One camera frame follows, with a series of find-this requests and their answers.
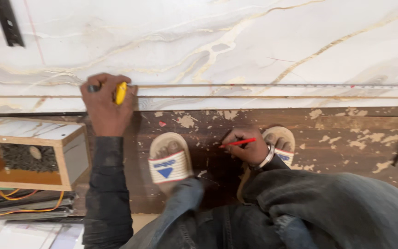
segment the floor board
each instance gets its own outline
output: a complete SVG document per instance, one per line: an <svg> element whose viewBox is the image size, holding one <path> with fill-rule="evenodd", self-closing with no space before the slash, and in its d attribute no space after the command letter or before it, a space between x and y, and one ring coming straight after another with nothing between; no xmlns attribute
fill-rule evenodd
<svg viewBox="0 0 398 249"><path fill-rule="evenodd" d="M336 122L355 116L376 117L370 120L373 128L322 129L316 128L318 117L334 116ZM127 129L124 145L124 165L130 205L133 213L160 213L165 196L151 182L147 157L154 138L165 132L175 132L187 141L196 175L202 172L201 182L206 191L202 208L237 203L236 189L242 174L241 161L232 159L219 149L220 141L234 127L257 127L260 131L275 125L289 128L296 137L293 169L333 174L350 172L376 178L398 188L398 167L391 161L398 152L398 128L385 126L387 119L398 117L398 107L272 109L244 111L199 110L186 112L135 112ZM87 116L36 116L35 118L84 122L88 126L91 151L94 134ZM159 122L167 125L160 127ZM75 214L85 214L84 196L88 188L89 170L77 179L74 187L80 198Z"/></svg>

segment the red pencil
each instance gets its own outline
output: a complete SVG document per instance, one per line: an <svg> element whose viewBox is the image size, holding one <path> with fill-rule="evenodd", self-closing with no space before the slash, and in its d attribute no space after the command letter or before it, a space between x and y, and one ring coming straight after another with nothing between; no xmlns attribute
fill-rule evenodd
<svg viewBox="0 0 398 249"><path fill-rule="evenodd" d="M222 144L221 146L219 146L219 148L224 148L225 146L230 145L230 144L239 145L239 144L247 144L247 143L254 142L254 141L256 141L255 137L254 138L248 138L248 139L245 139L245 140L236 141L236 142L232 142L232 143L228 143L228 144Z"/></svg>

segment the person's left hand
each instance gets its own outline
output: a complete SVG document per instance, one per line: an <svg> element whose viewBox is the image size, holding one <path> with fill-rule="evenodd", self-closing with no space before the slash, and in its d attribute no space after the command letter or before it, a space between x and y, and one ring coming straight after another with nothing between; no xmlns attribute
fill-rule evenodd
<svg viewBox="0 0 398 249"><path fill-rule="evenodd" d="M137 87L127 87L124 102L116 105L113 102L114 92L116 86L122 82L130 83L131 79L124 75L98 74L89 77L80 88L82 100L97 136L122 136L130 124ZM101 90L90 93L87 91L89 85L99 86Z"/></svg>

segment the white sandal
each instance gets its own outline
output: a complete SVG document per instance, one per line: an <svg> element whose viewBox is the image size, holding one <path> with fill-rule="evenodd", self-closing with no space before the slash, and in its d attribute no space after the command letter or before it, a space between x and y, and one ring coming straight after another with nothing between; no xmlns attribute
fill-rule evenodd
<svg viewBox="0 0 398 249"><path fill-rule="evenodd" d="M262 133L263 139L265 139L271 133L276 135L276 137L278 137L278 138L284 137L287 142L290 142L291 151L283 151L283 150L279 150L277 148L274 149L274 154L279 156L280 159L282 159L282 161L288 167L290 167L291 163L293 162L293 158L294 158L294 148L296 147L296 140L294 139L293 133L289 129L285 128L285 127L275 126L275 127L271 127L269 129L267 129L266 131L264 131ZM242 176L242 179L240 181L239 187L237 188L236 196L237 196L237 199L241 203L245 203L245 201L244 201L244 199L242 197L242 188L243 188L244 184L250 178L251 170L248 167L247 163L243 163L242 167L244 168L244 175Z"/></svg>
<svg viewBox="0 0 398 249"><path fill-rule="evenodd" d="M167 147L171 141L176 141L183 150L164 158L152 159L156 158L158 151L162 147ZM177 133L164 133L153 140L150 145L148 163L151 178L155 184L180 181L194 175L187 142Z"/></svg>

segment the small wooden box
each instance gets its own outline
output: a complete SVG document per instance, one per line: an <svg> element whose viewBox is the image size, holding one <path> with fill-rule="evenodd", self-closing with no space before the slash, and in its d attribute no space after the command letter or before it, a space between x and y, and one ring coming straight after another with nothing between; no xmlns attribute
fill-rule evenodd
<svg viewBox="0 0 398 249"><path fill-rule="evenodd" d="M0 187L70 191L91 166L85 124L0 118L0 143L52 146L58 163L58 172L6 170L0 155Z"/></svg>

